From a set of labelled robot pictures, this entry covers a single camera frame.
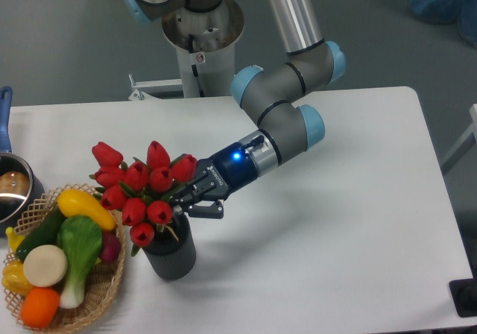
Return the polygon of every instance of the blue led light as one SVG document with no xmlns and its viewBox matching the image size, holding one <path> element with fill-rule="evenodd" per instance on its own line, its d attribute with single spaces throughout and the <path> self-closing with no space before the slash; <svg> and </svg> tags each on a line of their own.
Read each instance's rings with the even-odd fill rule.
<svg viewBox="0 0 477 334">
<path fill-rule="evenodd" d="M 232 154 L 232 159 L 234 159 L 235 161 L 238 161 L 241 159 L 241 154 L 240 153 L 233 153 Z"/>
</svg>

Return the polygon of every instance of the bok choy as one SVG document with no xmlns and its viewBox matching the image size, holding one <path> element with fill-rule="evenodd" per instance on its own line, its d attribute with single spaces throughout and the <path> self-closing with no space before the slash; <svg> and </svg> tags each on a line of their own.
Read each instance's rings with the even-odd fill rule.
<svg viewBox="0 0 477 334">
<path fill-rule="evenodd" d="M 86 276 L 95 266 L 101 252 L 101 228 L 85 215 L 67 218 L 58 233 L 57 245 L 68 260 L 60 307 L 76 308 L 83 303 Z"/>
</svg>

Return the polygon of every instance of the artificial vegetable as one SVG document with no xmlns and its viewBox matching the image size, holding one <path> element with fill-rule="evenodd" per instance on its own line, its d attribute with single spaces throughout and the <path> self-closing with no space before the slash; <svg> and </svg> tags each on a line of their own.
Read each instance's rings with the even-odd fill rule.
<svg viewBox="0 0 477 334">
<path fill-rule="evenodd" d="M 58 195 L 58 207 L 66 217 L 86 215 L 103 231 L 116 228 L 116 221 L 94 196 L 78 189 L 66 189 Z"/>
<path fill-rule="evenodd" d="M 25 239 L 25 236 L 16 233 L 13 227 L 7 227 L 7 229 L 5 230 L 5 234 L 8 238 L 8 246 L 12 249 L 13 252 L 16 251 L 20 243 L 22 243 L 22 241 Z"/>
<path fill-rule="evenodd" d="M 1 284 L 10 292 L 20 295 L 27 295 L 33 289 L 33 285 L 29 283 L 23 274 L 23 263 L 14 260 L 3 268 L 3 278 Z"/>
<path fill-rule="evenodd" d="M 24 261 L 34 248 L 55 244 L 58 231 L 65 220 L 66 217 L 61 213 L 60 209 L 58 207 L 53 208 L 38 227 L 33 229 L 19 244 L 15 252 L 16 258 Z"/>
<path fill-rule="evenodd" d="M 86 276 L 101 252 L 101 228 L 88 216 L 76 215 L 63 222 L 57 245 L 68 260 L 60 307 L 72 309 L 83 303 Z"/>
<path fill-rule="evenodd" d="M 23 301 L 20 319 L 27 327 L 46 328 L 58 310 L 60 295 L 51 288 L 33 288 Z"/>
<path fill-rule="evenodd" d="M 102 249 L 99 259 L 104 263 L 112 263 L 116 261 L 121 252 L 121 241 L 114 233 L 103 232 Z"/>
<path fill-rule="evenodd" d="M 64 252 L 53 245 L 33 249 L 23 262 L 23 274 L 36 287 L 50 287 L 60 282 L 68 268 Z"/>
</svg>

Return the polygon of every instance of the yellow squash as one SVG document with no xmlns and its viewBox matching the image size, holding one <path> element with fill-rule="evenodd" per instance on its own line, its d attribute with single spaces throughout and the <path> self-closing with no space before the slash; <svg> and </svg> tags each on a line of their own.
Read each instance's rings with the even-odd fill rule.
<svg viewBox="0 0 477 334">
<path fill-rule="evenodd" d="M 116 221 L 109 211 L 87 192 L 77 189 L 63 190 L 58 195 L 58 207 L 66 217 L 86 215 L 91 218 L 103 231 L 116 228 Z"/>
<path fill-rule="evenodd" d="M 3 268 L 3 278 L 1 284 L 10 292 L 20 295 L 27 295 L 33 289 L 23 274 L 23 263 L 19 260 L 10 262 Z"/>
<path fill-rule="evenodd" d="M 8 245 L 10 246 L 13 252 L 16 252 L 16 249 L 18 248 L 20 243 L 23 242 L 23 240 L 25 239 L 25 236 L 17 234 L 15 230 L 13 229 L 13 227 L 7 227 L 7 229 L 5 230 L 5 233 L 7 234 Z"/>
</svg>

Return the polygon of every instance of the stainless steel pot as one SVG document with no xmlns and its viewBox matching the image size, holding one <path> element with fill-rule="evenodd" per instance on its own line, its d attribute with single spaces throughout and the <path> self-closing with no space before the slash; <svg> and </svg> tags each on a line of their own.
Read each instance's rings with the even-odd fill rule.
<svg viewBox="0 0 477 334">
<path fill-rule="evenodd" d="M 9 86 L 0 89 L 0 237 L 44 191 L 28 163 L 12 154 L 8 136 L 12 96 Z"/>
</svg>

